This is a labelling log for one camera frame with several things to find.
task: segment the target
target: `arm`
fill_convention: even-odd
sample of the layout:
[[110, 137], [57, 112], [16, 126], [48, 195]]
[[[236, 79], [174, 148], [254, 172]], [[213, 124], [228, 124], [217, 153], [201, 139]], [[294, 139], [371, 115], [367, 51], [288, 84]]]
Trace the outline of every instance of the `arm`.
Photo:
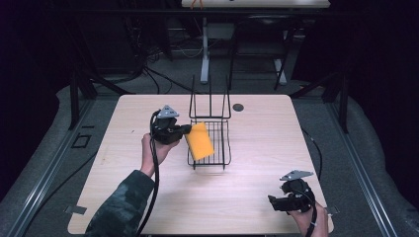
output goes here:
[[[91, 219], [85, 236], [134, 236], [144, 214], [147, 200], [154, 182], [153, 157], [150, 150], [150, 135], [144, 134], [142, 143], [141, 169], [133, 171], [99, 207]], [[179, 141], [169, 145], [156, 142], [158, 164], [161, 164], [170, 149]]]

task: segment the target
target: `black circle sticker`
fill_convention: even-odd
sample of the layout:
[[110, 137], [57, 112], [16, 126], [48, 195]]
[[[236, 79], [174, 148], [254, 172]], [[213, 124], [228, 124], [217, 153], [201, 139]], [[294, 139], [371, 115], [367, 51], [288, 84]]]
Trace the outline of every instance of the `black circle sticker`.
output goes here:
[[243, 107], [243, 105], [241, 105], [241, 104], [234, 104], [234, 105], [233, 105], [233, 109], [234, 109], [236, 112], [241, 112], [241, 111], [243, 111], [243, 110], [244, 110], [244, 107]]

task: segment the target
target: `black curtain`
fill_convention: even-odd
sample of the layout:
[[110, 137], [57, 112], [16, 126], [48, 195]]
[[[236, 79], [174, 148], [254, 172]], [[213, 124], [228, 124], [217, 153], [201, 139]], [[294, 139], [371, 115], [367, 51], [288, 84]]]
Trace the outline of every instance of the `black curtain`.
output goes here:
[[58, 110], [70, 63], [37, 1], [0, 3], [0, 198], [19, 177]]
[[367, 47], [350, 74], [349, 94], [377, 132], [387, 173], [419, 208], [419, 2], [341, 0], [331, 8], [367, 14], [358, 24], [318, 21], [301, 47], [293, 79], [312, 82], [339, 69], [357, 30], [366, 32]]

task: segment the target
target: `wire basket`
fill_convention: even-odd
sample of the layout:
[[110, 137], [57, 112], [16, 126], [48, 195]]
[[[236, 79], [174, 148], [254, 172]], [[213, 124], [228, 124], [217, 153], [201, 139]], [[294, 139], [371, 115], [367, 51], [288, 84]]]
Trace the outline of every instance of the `wire basket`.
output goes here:
[[219, 109], [221, 112], [215, 113], [213, 111], [214, 104], [212, 103], [212, 88], [209, 79], [209, 93], [204, 97], [208, 97], [209, 109], [203, 114], [197, 112], [197, 91], [195, 90], [195, 78], [192, 80], [191, 103], [189, 107], [189, 117], [191, 118], [191, 125], [199, 122], [204, 122], [209, 132], [209, 139], [212, 143], [214, 153], [198, 161], [194, 160], [191, 151], [188, 152], [188, 164], [194, 167], [198, 166], [225, 166], [231, 162], [231, 149], [228, 137], [228, 119], [231, 118], [231, 106], [228, 90], [225, 83], [225, 88], [222, 93], [222, 104]]

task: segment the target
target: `wooden table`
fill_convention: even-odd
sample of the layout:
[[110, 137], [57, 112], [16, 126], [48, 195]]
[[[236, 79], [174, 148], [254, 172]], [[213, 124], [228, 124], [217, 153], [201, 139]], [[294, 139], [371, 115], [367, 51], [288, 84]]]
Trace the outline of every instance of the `wooden table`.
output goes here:
[[[221, 108], [222, 96], [212, 96]], [[296, 233], [293, 219], [274, 211], [267, 195], [283, 197], [279, 178], [291, 170], [314, 172], [293, 104], [283, 95], [231, 95], [229, 144], [231, 163], [188, 165], [185, 139], [160, 166], [156, 204], [143, 234], [279, 234]], [[197, 96], [198, 108], [208, 109], [209, 96]], [[77, 203], [87, 207], [74, 213], [68, 231], [84, 233], [95, 211], [118, 184], [141, 162], [141, 137], [149, 131], [151, 114], [169, 105], [190, 123], [189, 95], [122, 96], [116, 106], [92, 170]], [[317, 201], [326, 205], [315, 175], [304, 178]], [[329, 220], [330, 231], [333, 223]]]
[[[194, 0], [182, 0], [182, 7], [191, 8]], [[246, 8], [246, 9], [327, 9], [330, 6], [329, 0], [202, 0], [204, 10], [207, 8]], [[196, 11], [200, 10], [200, 0], [194, 4]], [[201, 83], [207, 84], [210, 71], [210, 54], [208, 44], [208, 23], [203, 18], [203, 65], [201, 68]], [[281, 68], [281, 61], [275, 60], [277, 71]], [[280, 77], [282, 85], [287, 84], [285, 73]]]
[[[190, 7], [194, 0], [182, 0], [183, 7]], [[328, 8], [328, 0], [203, 0], [205, 8]], [[196, 0], [195, 8], [200, 8]]]

